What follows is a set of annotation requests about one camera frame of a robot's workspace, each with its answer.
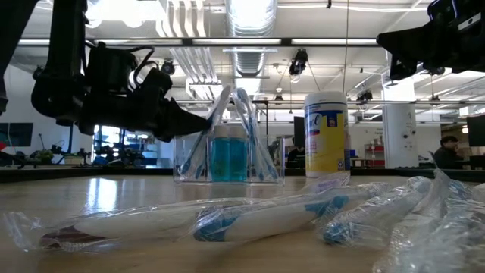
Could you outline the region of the small toothpaste tube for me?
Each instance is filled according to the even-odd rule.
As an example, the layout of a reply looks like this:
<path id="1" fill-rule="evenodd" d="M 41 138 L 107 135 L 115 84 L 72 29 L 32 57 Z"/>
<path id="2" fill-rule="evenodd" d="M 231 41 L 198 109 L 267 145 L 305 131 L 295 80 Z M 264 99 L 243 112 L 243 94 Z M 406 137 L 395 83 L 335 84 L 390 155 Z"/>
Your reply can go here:
<path id="1" fill-rule="evenodd" d="M 213 182 L 224 182 L 230 178 L 230 138 L 227 125 L 214 127 L 211 139 L 211 179 Z"/>
<path id="2" fill-rule="evenodd" d="M 229 126 L 230 179 L 235 182 L 247 180 L 248 137 L 242 125 Z"/>

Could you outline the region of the silver ceiling duct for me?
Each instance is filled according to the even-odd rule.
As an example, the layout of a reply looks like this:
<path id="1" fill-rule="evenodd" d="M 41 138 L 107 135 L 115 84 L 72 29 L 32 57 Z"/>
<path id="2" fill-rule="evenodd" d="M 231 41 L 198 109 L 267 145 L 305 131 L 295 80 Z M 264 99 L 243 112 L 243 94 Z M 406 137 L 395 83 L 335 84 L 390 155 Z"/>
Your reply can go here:
<path id="1" fill-rule="evenodd" d="M 277 0 L 224 0 L 229 36 L 237 38 L 269 37 L 273 33 Z M 257 77 L 266 61 L 266 52 L 235 52 L 236 75 Z"/>

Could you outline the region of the white round column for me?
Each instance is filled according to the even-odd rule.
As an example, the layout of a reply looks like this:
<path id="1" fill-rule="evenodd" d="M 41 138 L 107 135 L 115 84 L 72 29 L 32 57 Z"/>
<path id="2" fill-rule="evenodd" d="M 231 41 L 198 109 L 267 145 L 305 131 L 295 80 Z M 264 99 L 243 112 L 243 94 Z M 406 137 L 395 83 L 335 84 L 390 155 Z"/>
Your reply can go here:
<path id="1" fill-rule="evenodd" d="M 386 168 L 419 165 L 414 105 L 385 105 L 383 135 Z"/>

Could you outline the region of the yellow disinfectant wipes canister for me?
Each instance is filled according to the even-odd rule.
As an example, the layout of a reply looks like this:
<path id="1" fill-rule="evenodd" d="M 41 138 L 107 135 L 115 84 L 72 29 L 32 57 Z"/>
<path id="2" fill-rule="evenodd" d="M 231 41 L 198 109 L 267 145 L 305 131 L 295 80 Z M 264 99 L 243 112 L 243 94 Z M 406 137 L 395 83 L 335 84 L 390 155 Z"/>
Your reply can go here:
<path id="1" fill-rule="evenodd" d="M 304 113 L 306 176 L 316 178 L 349 170 L 349 122 L 345 94 L 312 93 L 305 97 Z"/>

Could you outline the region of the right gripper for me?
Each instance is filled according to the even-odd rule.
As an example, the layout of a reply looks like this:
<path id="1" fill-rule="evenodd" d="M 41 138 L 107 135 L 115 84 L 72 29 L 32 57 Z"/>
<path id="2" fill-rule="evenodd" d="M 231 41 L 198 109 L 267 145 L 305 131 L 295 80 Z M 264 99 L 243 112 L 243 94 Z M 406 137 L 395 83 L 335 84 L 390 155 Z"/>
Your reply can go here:
<path id="1" fill-rule="evenodd" d="M 410 77 L 419 64 L 454 74 L 485 73 L 485 6 L 456 7 L 458 17 L 449 22 L 429 20 L 421 27 L 377 35 L 377 44 L 392 55 L 391 80 Z"/>

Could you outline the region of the green potted plant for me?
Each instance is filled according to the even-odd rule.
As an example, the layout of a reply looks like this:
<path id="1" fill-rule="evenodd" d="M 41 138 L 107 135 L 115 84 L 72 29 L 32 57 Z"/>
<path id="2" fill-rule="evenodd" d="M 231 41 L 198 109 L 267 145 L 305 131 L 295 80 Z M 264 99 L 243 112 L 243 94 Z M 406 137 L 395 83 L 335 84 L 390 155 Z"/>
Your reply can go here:
<path id="1" fill-rule="evenodd" d="M 50 149 L 42 149 L 35 151 L 30 157 L 40 164 L 50 165 L 54 154 Z"/>

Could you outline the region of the red shelf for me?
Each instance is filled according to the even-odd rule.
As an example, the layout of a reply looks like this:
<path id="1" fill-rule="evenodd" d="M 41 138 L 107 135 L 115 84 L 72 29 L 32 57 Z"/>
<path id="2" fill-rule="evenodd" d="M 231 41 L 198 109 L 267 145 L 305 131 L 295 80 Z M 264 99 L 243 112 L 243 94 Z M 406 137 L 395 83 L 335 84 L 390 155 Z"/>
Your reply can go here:
<path id="1" fill-rule="evenodd" d="M 365 144 L 365 167 L 385 168 L 385 153 L 383 145 Z"/>

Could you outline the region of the dark wall picture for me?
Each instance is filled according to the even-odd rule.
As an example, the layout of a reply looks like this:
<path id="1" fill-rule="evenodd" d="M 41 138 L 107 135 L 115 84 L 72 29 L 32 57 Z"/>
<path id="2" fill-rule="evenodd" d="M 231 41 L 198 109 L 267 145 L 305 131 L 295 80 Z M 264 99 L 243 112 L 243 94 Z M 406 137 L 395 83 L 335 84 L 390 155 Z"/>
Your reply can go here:
<path id="1" fill-rule="evenodd" d="M 0 123 L 0 143 L 14 147 L 31 145 L 33 123 Z"/>

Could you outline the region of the person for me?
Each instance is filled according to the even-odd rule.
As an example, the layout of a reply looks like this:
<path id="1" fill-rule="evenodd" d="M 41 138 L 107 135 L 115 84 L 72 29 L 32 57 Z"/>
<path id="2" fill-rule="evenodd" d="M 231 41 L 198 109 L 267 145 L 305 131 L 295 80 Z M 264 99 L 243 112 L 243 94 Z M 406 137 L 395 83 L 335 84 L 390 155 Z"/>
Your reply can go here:
<path id="1" fill-rule="evenodd" d="M 440 140 L 440 148 L 433 154 L 433 160 L 441 169 L 462 169 L 463 158 L 458 154 L 458 139 L 455 136 L 445 136 Z"/>

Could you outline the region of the black computer monitor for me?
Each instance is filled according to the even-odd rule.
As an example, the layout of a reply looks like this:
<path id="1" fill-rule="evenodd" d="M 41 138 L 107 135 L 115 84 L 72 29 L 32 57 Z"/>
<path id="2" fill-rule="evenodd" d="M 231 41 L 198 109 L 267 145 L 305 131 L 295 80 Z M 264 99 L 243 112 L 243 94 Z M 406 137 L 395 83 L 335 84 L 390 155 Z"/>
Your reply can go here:
<path id="1" fill-rule="evenodd" d="M 467 117 L 469 146 L 485 146 L 485 115 Z"/>
<path id="2" fill-rule="evenodd" d="M 294 126 L 294 145 L 302 148 L 305 146 L 305 119 L 295 116 L 293 118 Z"/>

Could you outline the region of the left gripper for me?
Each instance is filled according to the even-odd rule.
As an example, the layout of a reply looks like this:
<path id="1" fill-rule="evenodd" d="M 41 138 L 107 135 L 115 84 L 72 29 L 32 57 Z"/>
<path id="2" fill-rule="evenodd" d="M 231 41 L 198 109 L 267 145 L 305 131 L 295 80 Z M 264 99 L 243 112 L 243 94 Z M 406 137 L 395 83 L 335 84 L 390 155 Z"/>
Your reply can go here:
<path id="1" fill-rule="evenodd" d="M 82 107 L 77 121 L 79 131 L 93 135 L 95 125 L 149 132 L 160 141 L 168 143 L 174 137 L 207 130 L 211 122 L 183 110 L 174 99 L 140 102 L 111 97 L 104 102 L 101 99 L 90 99 Z"/>

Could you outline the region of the clear plastic organizer box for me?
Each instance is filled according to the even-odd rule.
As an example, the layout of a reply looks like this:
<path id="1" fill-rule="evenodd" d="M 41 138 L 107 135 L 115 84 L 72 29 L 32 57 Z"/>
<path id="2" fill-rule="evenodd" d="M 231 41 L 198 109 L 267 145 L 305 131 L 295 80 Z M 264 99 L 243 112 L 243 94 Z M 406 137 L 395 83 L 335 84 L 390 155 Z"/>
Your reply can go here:
<path id="1" fill-rule="evenodd" d="M 188 136 L 189 141 L 193 141 L 196 138 L 197 134 L 193 134 Z M 174 168 L 173 168 L 173 173 L 174 173 L 174 180 L 176 182 L 184 182 L 181 180 L 178 180 L 178 178 L 175 175 L 175 168 L 177 165 L 181 163 L 181 160 L 179 159 L 181 155 L 181 151 L 183 150 L 183 144 L 176 144 L 176 140 L 179 138 L 183 137 L 178 137 L 174 141 Z M 257 182 L 252 182 L 251 176 L 249 173 L 249 145 L 248 145 L 248 168 L 247 168 L 247 180 L 245 182 L 235 182 L 232 181 L 230 178 L 228 181 L 224 182 L 213 182 L 211 179 L 211 166 L 210 166 L 210 155 L 211 155 L 211 139 L 213 136 L 211 136 L 210 141 L 209 141 L 209 150 L 208 150 L 208 176 L 206 181 L 196 181 L 196 182 L 187 182 L 187 183 L 203 183 L 203 184 L 208 184 L 208 183 L 233 183 L 233 184 L 274 184 L 274 183 L 257 183 Z M 280 175 L 280 182 L 278 184 L 282 184 L 285 176 L 285 148 L 284 148 L 284 138 L 281 136 L 261 136 L 261 138 L 265 141 L 268 151 L 271 155 L 271 158 L 273 159 L 274 166 L 279 172 Z"/>

